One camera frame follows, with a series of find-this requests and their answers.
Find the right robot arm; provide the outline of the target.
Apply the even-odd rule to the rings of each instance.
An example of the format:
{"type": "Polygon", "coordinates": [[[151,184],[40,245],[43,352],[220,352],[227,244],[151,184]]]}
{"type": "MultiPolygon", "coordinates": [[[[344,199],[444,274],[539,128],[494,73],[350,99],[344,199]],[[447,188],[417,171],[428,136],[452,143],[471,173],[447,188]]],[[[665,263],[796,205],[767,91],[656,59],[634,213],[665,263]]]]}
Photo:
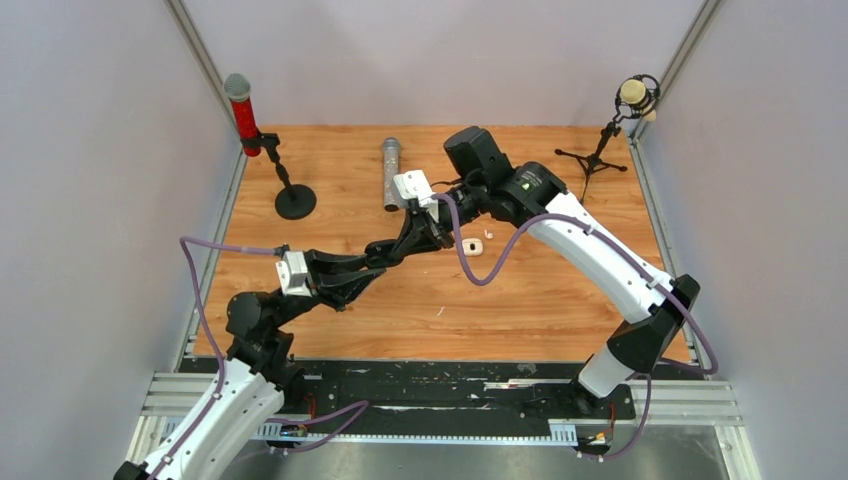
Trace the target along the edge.
{"type": "Polygon", "coordinates": [[[570,392],[577,413],[598,416],[609,407],[612,391],[635,374],[651,373],[677,333],[692,321],[698,282],[689,275],[674,278],[639,257],[547,167],[534,161],[512,165],[488,130],[467,127],[443,148],[458,175],[447,192],[435,192],[421,170],[396,173],[388,183],[407,218],[387,262],[447,249],[459,241],[462,226],[481,215],[515,227],[509,248],[527,233],[563,256],[623,318],[578,372],[570,392]]]}

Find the black earbud charging case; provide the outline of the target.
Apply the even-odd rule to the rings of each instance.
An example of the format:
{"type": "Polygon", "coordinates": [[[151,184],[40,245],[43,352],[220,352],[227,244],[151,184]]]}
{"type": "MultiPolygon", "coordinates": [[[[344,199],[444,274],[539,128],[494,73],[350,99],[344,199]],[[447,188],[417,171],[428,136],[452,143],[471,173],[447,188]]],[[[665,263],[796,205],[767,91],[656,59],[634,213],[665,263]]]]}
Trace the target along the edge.
{"type": "Polygon", "coordinates": [[[393,253],[395,240],[381,240],[369,243],[364,251],[366,266],[371,268],[390,268],[400,263],[393,253]]]}

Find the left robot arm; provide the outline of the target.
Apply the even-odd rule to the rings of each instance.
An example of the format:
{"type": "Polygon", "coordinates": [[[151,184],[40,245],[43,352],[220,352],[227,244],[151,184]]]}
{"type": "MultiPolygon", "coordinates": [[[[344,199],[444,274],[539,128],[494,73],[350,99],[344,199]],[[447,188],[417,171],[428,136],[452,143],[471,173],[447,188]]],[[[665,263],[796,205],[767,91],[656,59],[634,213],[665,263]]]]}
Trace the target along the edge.
{"type": "Polygon", "coordinates": [[[319,305],[341,312],[386,270],[367,255],[263,250],[276,257],[279,286],[243,292],[227,305],[232,344],[216,378],[178,427],[138,464],[124,462],[118,479],[218,479],[258,428],[306,400],[303,368],[289,351],[294,336],[282,326],[319,305]]]}

